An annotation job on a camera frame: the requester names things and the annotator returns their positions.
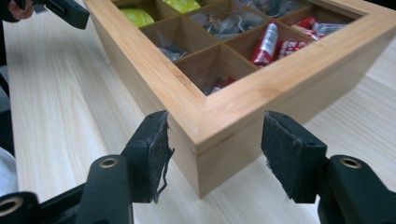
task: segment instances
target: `wooden tray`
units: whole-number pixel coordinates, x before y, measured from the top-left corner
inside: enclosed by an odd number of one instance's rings
[[[301,123],[355,87],[396,34],[396,13],[360,0],[312,0],[276,18],[280,37],[310,44],[259,69],[249,61],[271,18],[236,1],[198,1],[180,14],[161,0],[85,0],[107,56],[144,114],[166,109],[174,160],[199,197],[262,155],[264,110]],[[141,7],[155,20],[137,28],[119,7]],[[191,20],[196,13],[245,10],[262,24],[220,40]],[[307,16],[347,23],[319,41],[290,28]],[[190,53],[174,62],[155,46],[157,31]],[[217,80],[236,81],[210,94]]]

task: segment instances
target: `human hand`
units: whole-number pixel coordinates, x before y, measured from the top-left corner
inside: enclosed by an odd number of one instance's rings
[[[25,10],[20,9],[14,0],[11,0],[8,4],[8,10],[11,12],[15,20],[25,20],[33,15],[33,2],[32,0],[26,0]]]

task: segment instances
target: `white cloth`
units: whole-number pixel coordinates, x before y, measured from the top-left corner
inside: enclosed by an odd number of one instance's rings
[[[18,192],[15,158],[0,147],[0,197],[15,192]]]

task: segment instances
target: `table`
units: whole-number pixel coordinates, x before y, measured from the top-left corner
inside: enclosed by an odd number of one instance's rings
[[[20,190],[39,201],[83,183],[91,163],[119,154],[143,114],[86,30],[50,12],[5,23]],[[396,191],[396,37],[351,92],[304,126],[329,147],[366,161]],[[173,161],[158,204],[134,203],[135,223],[318,223],[316,204],[287,199],[258,158],[198,199]]]

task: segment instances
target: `light wood tabletop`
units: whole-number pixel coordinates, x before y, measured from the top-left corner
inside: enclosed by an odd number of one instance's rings
[[[91,163],[119,154],[143,114],[111,67],[92,22],[53,13],[5,23],[20,190],[44,202],[85,182]],[[396,37],[358,86],[304,126],[327,156],[366,161],[396,191]],[[318,223],[317,204],[287,198],[264,156],[199,199],[173,161],[159,203],[134,203],[135,223]]]

